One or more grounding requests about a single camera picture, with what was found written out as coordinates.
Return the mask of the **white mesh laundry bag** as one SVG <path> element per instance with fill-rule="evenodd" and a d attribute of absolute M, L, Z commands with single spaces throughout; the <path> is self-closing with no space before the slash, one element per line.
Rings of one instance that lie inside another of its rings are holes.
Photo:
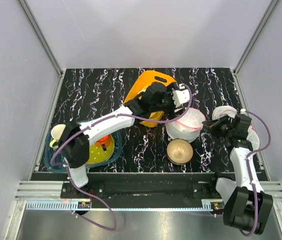
<path fill-rule="evenodd" d="M 180 119 L 166 123 L 166 132 L 173 140 L 182 139 L 191 143 L 198 138 L 205 120 L 205 116 L 198 109 L 190 108 Z"/>

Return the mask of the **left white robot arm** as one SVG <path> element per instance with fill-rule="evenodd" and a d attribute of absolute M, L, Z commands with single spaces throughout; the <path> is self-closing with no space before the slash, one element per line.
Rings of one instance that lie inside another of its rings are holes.
<path fill-rule="evenodd" d="M 150 118 L 155 112 L 163 112 L 172 116 L 182 109 L 184 104 L 190 105 L 192 94 L 186 84 L 173 82 L 164 85 L 155 81 L 149 86 L 137 89 L 117 110 L 98 119 L 84 123 L 70 122 L 64 128 L 59 139 L 58 153 L 65 157 L 65 168 L 68 179 L 72 182 L 71 192 L 78 198 L 88 194 L 88 176 L 85 164 L 89 159 L 89 148 L 102 137 L 135 124 L 136 120 L 156 124 L 166 124 L 180 117 L 160 121 Z"/>

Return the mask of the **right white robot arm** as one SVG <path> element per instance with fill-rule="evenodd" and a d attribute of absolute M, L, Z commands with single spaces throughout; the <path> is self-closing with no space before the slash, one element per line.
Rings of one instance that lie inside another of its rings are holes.
<path fill-rule="evenodd" d="M 223 222 L 249 237 L 264 232 L 273 207 L 273 198 L 265 193 L 258 180 L 254 155 L 261 152 L 260 140 L 252 127 L 252 113 L 231 106 L 213 110 L 212 119 L 203 126 L 216 138 L 223 138 L 234 167 L 235 179 L 217 174 L 208 185 L 208 194 L 221 197 L 225 207 Z"/>

